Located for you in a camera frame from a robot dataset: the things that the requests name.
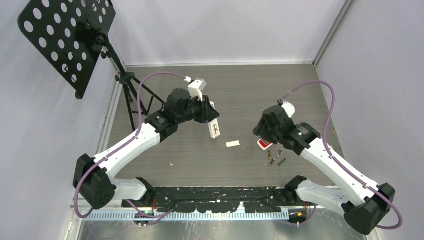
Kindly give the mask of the long white remote control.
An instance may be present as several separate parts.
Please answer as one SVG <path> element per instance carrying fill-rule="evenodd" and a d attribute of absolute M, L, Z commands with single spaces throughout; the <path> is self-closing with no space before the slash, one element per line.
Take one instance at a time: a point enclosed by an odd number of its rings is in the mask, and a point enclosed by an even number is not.
<path fill-rule="evenodd" d="M 210 121 L 208 124 L 209 134 L 212 139 L 216 139 L 221 135 L 218 119 Z"/>

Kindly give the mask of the green battery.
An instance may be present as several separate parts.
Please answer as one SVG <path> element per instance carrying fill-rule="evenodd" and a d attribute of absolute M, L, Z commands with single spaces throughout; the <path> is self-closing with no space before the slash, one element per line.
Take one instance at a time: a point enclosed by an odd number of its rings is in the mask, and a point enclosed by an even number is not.
<path fill-rule="evenodd" d="M 277 165 L 278 166 L 281 166 L 284 162 L 286 161 L 286 159 L 285 158 L 283 158 Z"/>

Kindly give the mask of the white battery cover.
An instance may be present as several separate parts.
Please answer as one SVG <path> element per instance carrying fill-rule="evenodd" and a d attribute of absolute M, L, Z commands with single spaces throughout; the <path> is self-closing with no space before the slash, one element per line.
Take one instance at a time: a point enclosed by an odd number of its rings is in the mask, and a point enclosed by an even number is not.
<path fill-rule="evenodd" d="M 239 140 L 229 141 L 225 144 L 225 146 L 227 148 L 237 147 L 237 146 L 240 146 L 240 141 Z"/>

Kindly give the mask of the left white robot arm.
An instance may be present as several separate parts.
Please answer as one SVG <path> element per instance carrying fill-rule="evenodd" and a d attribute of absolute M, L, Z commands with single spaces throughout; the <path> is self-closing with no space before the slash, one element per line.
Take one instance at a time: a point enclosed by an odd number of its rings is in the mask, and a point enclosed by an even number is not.
<path fill-rule="evenodd" d="M 93 157 L 83 154 L 78 158 L 72 183 L 76 195 L 94 210 L 116 200 L 134 200 L 141 207 L 148 207 L 154 199 L 151 186 L 141 177 L 118 179 L 117 174 L 143 152 L 173 135 L 180 124 L 208 124 L 214 133 L 219 116 L 207 95 L 191 96 L 188 90 L 174 89 L 163 109 L 148 116 L 141 128 Z"/>

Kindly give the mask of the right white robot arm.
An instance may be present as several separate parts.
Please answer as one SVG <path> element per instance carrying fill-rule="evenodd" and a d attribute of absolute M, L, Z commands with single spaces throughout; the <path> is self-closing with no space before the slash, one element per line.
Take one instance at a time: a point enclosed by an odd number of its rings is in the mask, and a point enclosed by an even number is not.
<path fill-rule="evenodd" d="M 291 205 L 309 202 L 331 210 L 362 235 L 369 235 L 392 209 L 396 191 L 360 173 L 336 152 L 329 154 L 320 134 L 309 124 L 295 124 L 293 105 L 274 105 L 262 112 L 253 134 L 272 144 L 281 144 L 316 166 L 339 190 L 296 176 L 285 185 L 285 198 Z"/>

